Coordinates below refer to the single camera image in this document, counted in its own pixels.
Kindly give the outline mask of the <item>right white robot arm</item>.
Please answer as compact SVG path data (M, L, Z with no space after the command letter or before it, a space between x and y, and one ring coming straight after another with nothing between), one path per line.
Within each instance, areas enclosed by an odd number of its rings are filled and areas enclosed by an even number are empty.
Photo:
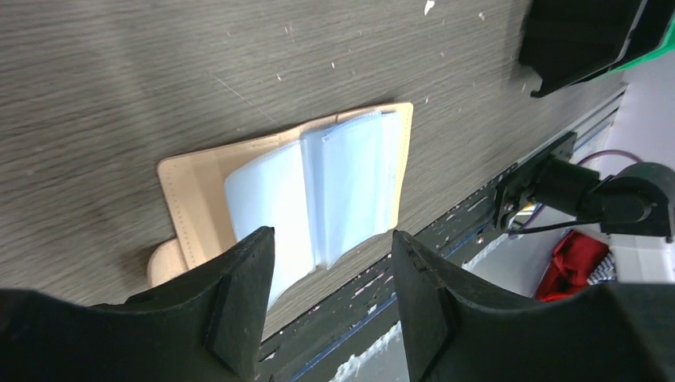
M572 221L538 228L509 228L515 209L541 204ZM519 166L497 186L494 225L510 235L597 224L613 235L674 237L674 172L654 162L635 163L616 175L577 166L551 154Z

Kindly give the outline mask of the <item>beige leather card holder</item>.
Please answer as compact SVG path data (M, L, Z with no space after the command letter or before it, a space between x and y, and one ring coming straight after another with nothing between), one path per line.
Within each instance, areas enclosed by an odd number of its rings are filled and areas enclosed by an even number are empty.
M316 268L393 229L413 110L409 102L362 108L162 160L158 176L177 236L151 256L150 287L267 225L275 230L275 301Z

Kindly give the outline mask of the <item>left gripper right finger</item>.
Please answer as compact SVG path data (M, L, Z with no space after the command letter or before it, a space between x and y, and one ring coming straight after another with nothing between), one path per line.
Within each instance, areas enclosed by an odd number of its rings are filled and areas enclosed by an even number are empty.
M407 232L392 261L412 381L671 381L674 287L609 283L558 302L496 286Z

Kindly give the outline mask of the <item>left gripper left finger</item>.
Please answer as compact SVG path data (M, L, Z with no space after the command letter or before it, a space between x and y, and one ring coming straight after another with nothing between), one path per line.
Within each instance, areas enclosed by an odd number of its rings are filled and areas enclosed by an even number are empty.
M129 297L80 306L35 290L1 292L4 381L251 381L275 232Z

